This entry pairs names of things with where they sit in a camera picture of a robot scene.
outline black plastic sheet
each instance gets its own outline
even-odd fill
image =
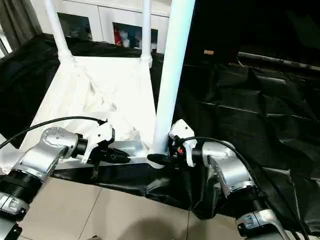
[[[107,43],[68,39],[68,45],[76,56],[139,57],[141,54]],[[157,103],[163,56],[152,57],[150,75]],[[33,39],[0,60],[0,131],[6,137],[30,124],[58,66],[57,49],[47,36]],[[250,163],[284,225],[301,231],[295,215],[310,233],[319,235],[319,89],[317,80],[289,73],[201,62],[184,65],[174,121],[184,119],[196,136],[215,137],[235,145]],[[11,121],[13,116],[23,124]],[[216,180],[202,164],[160,170],[148,164],[100,167],[96,180],[92,180],[90,168],[56,170],[53,176],[144,196],[191,210],[200,219],[212,218],[217,212],[233,215],[214,187]]]

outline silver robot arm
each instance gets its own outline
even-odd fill
[[[61,127],[45,130],[0,182],[0,240],[16,240],[22,232],[17,222],[51,175],[59,159],[84,155],[88,140]]]
[[[223,145],[216,141],[206,141],[200,145],[197,142],[199,138],[195,137],[194,131],[182,119],[172,126],[169,136],[173,140],[173,159],[176,162],[177,159],[185,160],[190,167],[203,162],[207,168],[214,170],[221,191],[234,211],[235,223],[242,237],[289,240],[248,169],[232,150],[234,146],[231,143],[223,141]]]
[[[235,223],[242,237],[289,240],[274,211],[261,198],[246,166],[230,148],[205,142],[201,155],[204,165],[215,170],[224,196],[236,210]]]

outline red bottle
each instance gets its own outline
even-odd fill
[[[119,29],[118,28],[114,28],[114,42],[116,46],[122,46],[122,40],[119,34]]]

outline tile floor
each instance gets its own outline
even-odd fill
[[[144,197],[51,178],[20,223],[19,240],[240,240],[234,220],[200,221]]]

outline white metal pole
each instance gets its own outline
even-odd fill
[[[141,60],[152,66],[151,57],[151,0],[143,0],[142,54]]]
[[[152,151],[165,154],[172,125],[195,0],[172,0]]]
[[[68,48],[58,14],[55,10],[55,6],[53,5],[52,0],[44,0],[44,6],[53,30],[53,36],[56,47],[58,48],[58,56],[60,62],[62,62],[62,60],[73,60],[73,56]]]

